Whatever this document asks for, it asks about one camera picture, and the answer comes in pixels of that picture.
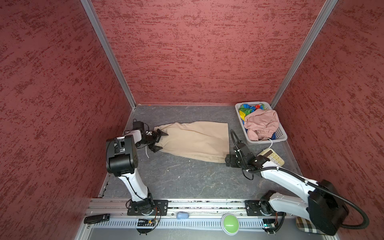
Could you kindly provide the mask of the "beige shorts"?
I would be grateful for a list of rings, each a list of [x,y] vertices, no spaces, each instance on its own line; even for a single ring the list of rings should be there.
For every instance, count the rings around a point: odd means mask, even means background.
[[[230,153],[227,123],[197,121],[157,126],[154,130],[166,133],[157,146],[174,156],[211,163],[225,163]]]

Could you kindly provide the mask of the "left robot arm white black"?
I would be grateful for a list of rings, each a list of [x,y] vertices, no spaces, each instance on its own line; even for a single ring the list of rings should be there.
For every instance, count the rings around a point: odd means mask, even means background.
[[[160,150],[161,148],[155,146],[155,143],[165,135],[162,131],[153,133],[136,128],[128,130],[122,137],[116,137],[106,142],[107,171],[119,178],[131,194],[131,199],[126,203],[129,216],[155,214],[165,216],[167,214],[169,201],[154,200],[149,188],[140,177],[137,153],[138,147],[149,147],[154,151]]]

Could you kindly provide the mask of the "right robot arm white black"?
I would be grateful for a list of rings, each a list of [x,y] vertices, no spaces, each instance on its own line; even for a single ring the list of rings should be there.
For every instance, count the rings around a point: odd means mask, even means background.
[[[317,182],[283,168],[284,161],[271,148],[255,156],[241,143],[235,154],[226,156],[226,165],[275,182],[294,194],[286,196],[268,191],[258,201],[247,201],[249,215],[291,214],[308,220],[321,233],[333,236],[349,214],[346,204],[336,198],[337,191],[327,181]]]

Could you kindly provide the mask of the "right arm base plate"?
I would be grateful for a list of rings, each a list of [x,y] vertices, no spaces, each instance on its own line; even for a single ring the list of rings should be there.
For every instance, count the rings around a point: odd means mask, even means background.
[[[245,210],[247,216],[275,217],[283,216],[283,212],[276,212],[268,201],[246,200]]]

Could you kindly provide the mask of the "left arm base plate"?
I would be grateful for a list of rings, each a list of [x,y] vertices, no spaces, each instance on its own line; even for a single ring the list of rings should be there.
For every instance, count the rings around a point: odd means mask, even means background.
[[[127,209],[128,216],[166,216],[168,200],[153,200],[152,202],[131,202]]]

